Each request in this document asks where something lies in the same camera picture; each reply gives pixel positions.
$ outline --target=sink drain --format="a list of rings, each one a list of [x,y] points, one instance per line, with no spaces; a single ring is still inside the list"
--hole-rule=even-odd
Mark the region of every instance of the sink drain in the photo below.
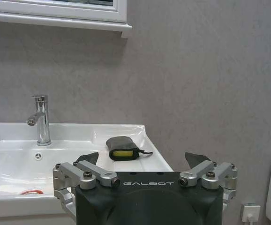
[[[36,155],[34,157],[36,158],[36,160],[41,160],[42,154],[38,152],[38,153],[36,153]]]

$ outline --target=logo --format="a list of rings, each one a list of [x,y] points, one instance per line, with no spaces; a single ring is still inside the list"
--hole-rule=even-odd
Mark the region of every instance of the logo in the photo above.
[[[143,182],[124,182],[123,185],[125,186],[165,186],[165,185],[170,185],[172,186],[174,182],[148,182],[148,183],[143,183]]]

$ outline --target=yellow sponge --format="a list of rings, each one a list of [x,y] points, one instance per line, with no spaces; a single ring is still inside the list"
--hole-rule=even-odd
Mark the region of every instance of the yellow sponge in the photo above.
[[[115,157],[131,157],[133,155],[133,151],[114,151],[113,156]]]

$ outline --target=red object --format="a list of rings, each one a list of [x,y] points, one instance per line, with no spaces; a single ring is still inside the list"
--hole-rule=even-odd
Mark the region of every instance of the red object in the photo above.
[[[30,190],[30,191],[23,191],[21,193],[21,195],[25,195],[25,194],[43,194],[43,192],[41,190]]]

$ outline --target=chrome faucet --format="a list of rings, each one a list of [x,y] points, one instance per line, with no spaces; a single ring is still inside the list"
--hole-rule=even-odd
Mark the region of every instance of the chrome faucet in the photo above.
[[[46,146],[51,144],[49,133],[49,119],[48,119],[48,96],[35,95],[36,100],[36,114],[27,119],[29,126],[38,125],[38,145]]]

